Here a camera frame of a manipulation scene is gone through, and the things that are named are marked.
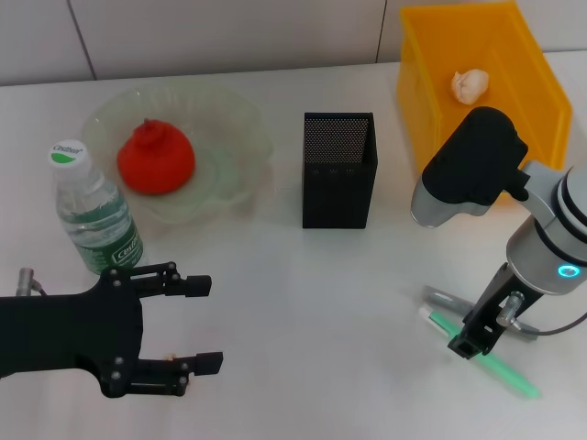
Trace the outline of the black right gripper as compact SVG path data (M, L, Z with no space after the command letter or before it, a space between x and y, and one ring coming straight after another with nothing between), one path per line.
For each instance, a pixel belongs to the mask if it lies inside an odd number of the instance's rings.
M502 311L502 302L511 293L520 292L524 296L521 307L515 312L519 316L543 294L534 291L523 283L513 272L508 263L497 270L472 311L463 319L464 326L449 341L448 347L465 359L478 355L487 355L504 332L497 324L497 316Z

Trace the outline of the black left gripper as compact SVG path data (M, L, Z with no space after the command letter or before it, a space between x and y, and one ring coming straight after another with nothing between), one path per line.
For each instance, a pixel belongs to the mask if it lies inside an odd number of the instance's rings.
M183 278L175 262L110 269L77 294L0 298L0 379L16 373L81 369L108 398L182 397L190 376L219 372L222 352L167 360L138 359L140 298L207 297L209 275Z

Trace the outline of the mint green pen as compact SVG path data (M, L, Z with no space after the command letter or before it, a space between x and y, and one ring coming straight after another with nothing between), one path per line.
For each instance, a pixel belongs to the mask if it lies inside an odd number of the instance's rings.
M428 305L422 305L418 309L418 314L448 341L460 333L460 328L456 324ZM538 399L541 396L541 392L535 384L497 356L493 354L476 355L471 361L509 390L528 399Z

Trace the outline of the clear water bottle green label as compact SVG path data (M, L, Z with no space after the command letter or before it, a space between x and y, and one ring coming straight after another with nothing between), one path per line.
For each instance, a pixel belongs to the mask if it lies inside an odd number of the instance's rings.
M83 142L60 141L50 148L55 207L61 224L94 274L110 267L134 268L145 252L123 193L106 178Z

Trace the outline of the white paper ball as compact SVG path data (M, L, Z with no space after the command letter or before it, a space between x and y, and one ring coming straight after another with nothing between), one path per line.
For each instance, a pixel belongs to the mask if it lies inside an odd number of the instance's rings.
M456 71L451 79L451 91L458 102L473 105L487 91L489 79L489 73L480 69Z

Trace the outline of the grey marker pen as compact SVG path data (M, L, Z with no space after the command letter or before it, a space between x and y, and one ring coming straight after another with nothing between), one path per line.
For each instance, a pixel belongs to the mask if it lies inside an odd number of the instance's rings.
M431 286L424 287L423 297L427 302L440 306L441 308L449 310L462 317L467 315L474 306L473 302L443 292ZM537 329L527 324L520 324L518 327L510 326L506 329L508 335L526 341L537 340L537 335L534 335L534 332L537 332Z

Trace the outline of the black mesh pen holder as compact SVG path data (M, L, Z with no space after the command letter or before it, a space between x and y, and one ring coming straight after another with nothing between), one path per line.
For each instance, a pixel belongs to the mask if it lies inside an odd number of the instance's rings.
M372 113L306 113L304 229L363 229L378 167Z

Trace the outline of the clear green glass fruit plate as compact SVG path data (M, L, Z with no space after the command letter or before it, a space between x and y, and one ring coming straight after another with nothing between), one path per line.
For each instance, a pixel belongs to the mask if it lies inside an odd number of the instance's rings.
M116 155L145 119L174 125L194 148L195 174L176 192L141 195L119 176ZM201 81L125 90L86 120L81 140L94 163L122 189L132 210L163 224L186 223L247 201L273 151L253 104L226 87Z

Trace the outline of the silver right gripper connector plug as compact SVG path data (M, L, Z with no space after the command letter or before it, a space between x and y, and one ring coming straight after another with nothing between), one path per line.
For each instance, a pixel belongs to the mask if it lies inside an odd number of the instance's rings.
M524 303L524 295L519 291L513 291L505 301L501 312L496 317L496 322L502 327L509 327L516 322L516 313Z

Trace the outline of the yellow plastic bin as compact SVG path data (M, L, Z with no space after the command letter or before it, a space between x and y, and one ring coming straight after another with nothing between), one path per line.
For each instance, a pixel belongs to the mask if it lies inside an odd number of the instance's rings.
M572 108L516 4L410 6L401 12L404 40L396 86L419 171L474 108L500 110L528 146L521 165L536 160L560 171ZM455 72L489 73L473 105L457 101Z

